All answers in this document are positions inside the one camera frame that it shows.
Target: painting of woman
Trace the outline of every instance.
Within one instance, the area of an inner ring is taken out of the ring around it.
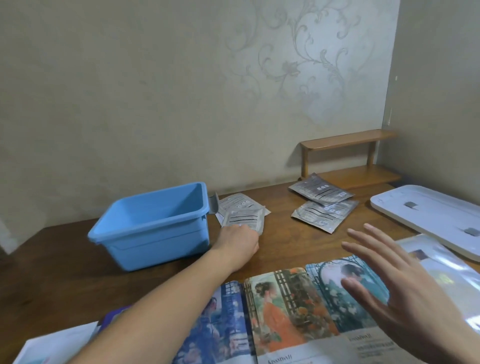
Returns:
[[[278,296],[275,285],[272,282],[257,283],[255,292],[263,299],[264,324],[270,329],[268,351],[305,344],[307,340],[292,324],[289,316],[273,304],[273,300]]]

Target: wall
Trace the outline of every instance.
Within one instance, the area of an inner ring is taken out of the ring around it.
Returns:
[[[196,180],[297,178],[298,142],[381,127],[398,3],[3,1],[0,168],[17,191],[4,225],[94,218]],[[312,170],[366,159],[321,158]]]
[[[480,204],[480,2],[402,0],[379,161]]]

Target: person's right hand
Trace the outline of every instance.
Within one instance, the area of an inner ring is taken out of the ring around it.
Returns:
[[[248,225],[226,226],[220,230],[212,251],[219,252],[231,273],[242,268],[258,250],[258,233]]]
[[[342,247],[364,260],[390,291],[383,304],[355,279],[342,286],[392,340],[427,363],[480,363],[480,337],[421,264],[387,234],[364,225]]]

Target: wooden desk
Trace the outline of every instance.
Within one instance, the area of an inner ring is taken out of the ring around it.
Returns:
[[[260,250],[228,280],[347,256],[340,248],[349,240],[346,229],[361,229],[365,222],[396,240],[416,234],[370,207],[371,196],[392,189],[387,184],[352,189],[360,204],[332,235],[290,217],[305,199],[289,191],[289,185],[246,192],[272,213],[265,218]],[[103,247],[87,240],[94,223],[43,229],[11,256],[0,258],[0,363],[12,363],[27,339],[97,321],[134,303],[196,259],[123,272]],[[214,241],[220,225],[214,216],[208,223]],[[480,265],[470,265],[480,270]]]

